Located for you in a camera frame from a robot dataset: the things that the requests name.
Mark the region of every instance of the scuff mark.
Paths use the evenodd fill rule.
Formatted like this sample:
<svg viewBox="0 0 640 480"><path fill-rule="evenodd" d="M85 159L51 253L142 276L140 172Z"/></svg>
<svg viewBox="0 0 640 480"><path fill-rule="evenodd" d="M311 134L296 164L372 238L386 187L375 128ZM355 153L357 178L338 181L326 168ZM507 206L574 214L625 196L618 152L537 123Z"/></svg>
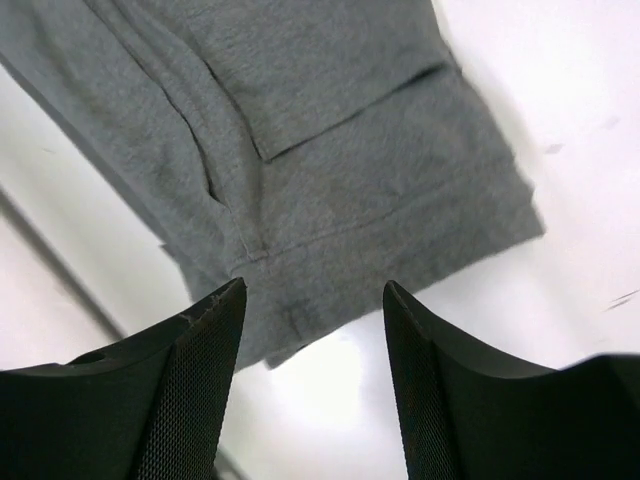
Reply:
<svg viewBox="0 0 640 480"><path fill-rule="evenodd" d="M611 305L609 308L607 308L605 310L605 312L610 312L613 309L616 309L618 307L621 307L623 305L626 305L627 303L629 303L631 300L633 300L636 296L636 294L640 292L640 289L638 290L634 290L631 293L627 293L626 295L622 295L621 297L618 297L616 299L614 299L611 303L613 303L613 305Z"/></svg>
<svg viewBox="0 0 640 480"><path fill-rule="evenodd" d="M617 302L617 301L623 300L623 299L625 299L625 298L627 298L627 297L632 297L632 296L633 296L633 295L635 295L636 293L640 293L640 288L639 288L639 289L637 289L637 290L634 290L634 291L633 291L633 292L631 292L631 293L627 293L626 295L623 295L623 296L621 296L621 297L614 298L614 299L613 299L613 301L614 301L614 302Z"/></svg>
<svg viewBox="0 0 640 480"><path fill-rule="evenodd" d="M613 310L614 308L618 308L621 307L622 305L629 303L631 300L633 300L633 298L625 298L624 300L622 300L621 302L616 303L615 305L610 306L609 308L607 308L605 310L605 312L610 312L611 310Z"/></svg>

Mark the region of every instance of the white surface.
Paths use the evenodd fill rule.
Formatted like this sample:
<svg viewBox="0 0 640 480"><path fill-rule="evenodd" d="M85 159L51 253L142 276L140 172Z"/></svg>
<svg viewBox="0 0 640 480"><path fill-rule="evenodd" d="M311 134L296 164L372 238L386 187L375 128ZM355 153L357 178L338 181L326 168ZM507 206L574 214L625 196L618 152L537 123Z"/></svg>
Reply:
<svg viewBox="0 0 640 480"><path fill-rule="evenodd" d="M66 363L105 338L0 212L0 370Z"/></svg>
<svg viewBox="0 0 640 480"><path fill-rule="evenodd" d="M640 351L640 294L615 300L640 288L640 3L437 7L537 185L548 234L419 298L485 341L547 365ZM0 182L105 310L133 333L186 306L157 240L6 76L0 92ZM390 382L375 313L276 371L237 375L223 447L253 480L406 478Z"/></svg>

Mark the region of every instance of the black mesh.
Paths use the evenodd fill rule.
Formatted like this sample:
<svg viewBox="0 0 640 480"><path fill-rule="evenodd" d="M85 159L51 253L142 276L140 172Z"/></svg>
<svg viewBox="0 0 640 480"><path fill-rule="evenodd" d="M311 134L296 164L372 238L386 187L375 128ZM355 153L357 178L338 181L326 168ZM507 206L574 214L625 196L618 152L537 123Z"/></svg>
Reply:
<svg viewBox="0 0 640 480"><path fill-rule="evenodd" d="M194 305L173 347L132 480L210 480L242 331L244 288Z"/></svg>
<svg viewBox="0 0 640 480"><path fill-rule="evenodd" d="M454 431L433 344L426 345L411 314L393 297L384 298L387 347L400 429L411 480L457 480Z"/></svg>
<svg viewBox="0 0 640 480"><path fill-rule="evenodd" d="M640 478L640 356L553 371L474 339L398 285L384 310L411 480Z"/></svg>

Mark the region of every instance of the hem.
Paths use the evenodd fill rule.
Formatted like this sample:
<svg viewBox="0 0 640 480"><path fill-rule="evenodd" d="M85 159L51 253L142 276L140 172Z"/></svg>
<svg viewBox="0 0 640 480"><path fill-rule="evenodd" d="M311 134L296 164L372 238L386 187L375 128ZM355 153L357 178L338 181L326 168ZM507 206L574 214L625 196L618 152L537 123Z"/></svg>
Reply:
<svg viewBox="0 0 640 480"><path fill-rule="evenodd" d="M249 289L238 368L271 366L382 306L395 280L412 293L544 233L513 165L366 225L242 265Z"/></svg>

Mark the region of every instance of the seam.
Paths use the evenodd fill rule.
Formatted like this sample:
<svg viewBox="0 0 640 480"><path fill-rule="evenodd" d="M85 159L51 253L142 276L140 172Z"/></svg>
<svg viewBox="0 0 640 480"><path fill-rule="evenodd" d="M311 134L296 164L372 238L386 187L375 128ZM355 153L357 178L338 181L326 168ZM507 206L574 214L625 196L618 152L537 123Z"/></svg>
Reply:
<svg viewBox="0 0 640 480"><path fill-rule="evenodd" d="M483 164L481 166L475 166L474 168L470 168L468 170L468 172L473 174L477 170L482 170L482 167L484 167L484 166L485 166L485 164ZM504 167L501 165L499 167L499 169L502 169L502 168L508 169L509 167L510 167L510 165L505 165ZM432 197L432 196L437 196L444 188L448 188L452 184L461 183L462 179L460 179L459 177L467 178L466 175L458 175L456 178L452 178L452 179L450 179L448 181L443 181L441 184L430 188L428 192L425 192L422 195L414 195L417 190L421 190L424 187L424 185L417 186L414 189L412 189L410 192L408 192L407 194L404 195L405 199L407 199L407 200L399 202L399 204L395 208L393 208L393 209L391 209L391 210L389 210L389 211L387 211L387 212L385 212L385 213L383 213L381 215L378 215L376 217L373 217L373 218L370 218L370 219L367 219L367 220L364 220L364 221L354 222L352 224L341 225L341 226L336 227L334 229L328 229L328 230L320 231L318 234L315 234L313 236L309 236L307 238L299 240L295 244L283 247L283 248L281 248L279 250L276 250L276 251L267 252L266 256L269 257L270 259L276 259L278 257L286 255L290 251L297 250L299 248L303 248L303 247L312 245L314 243L321 242L323 240L326 240L327 238L334 237L334 236L337 236L337 235L340 235L340 234L344 234L344 233L348 233L348 232L356 232L358 230L365 229L365 228L367 228L367 227L369 227L371 225L374 225L374 224L376 224L378 222L382 222L382 221L390 218L391 216L393 216L393 215L395 215L395 214L397 214L399 212L402 212L402 211L406 210L407 208L411 207L411 205L413 205L413 203L418 199L422 200L422 199L429 198L429 197ZM230 269L230 275L233 276L234 273L238 269L246 267L246 266L249 266L249 265L254 264L256 262L259 262L259 261L261 261L263 259L264 259L264 257L258 258L258 259L255 259L255 260L252 259L251 261L247 262L245 258L238 258L233 262L234 266Z"/></svg>

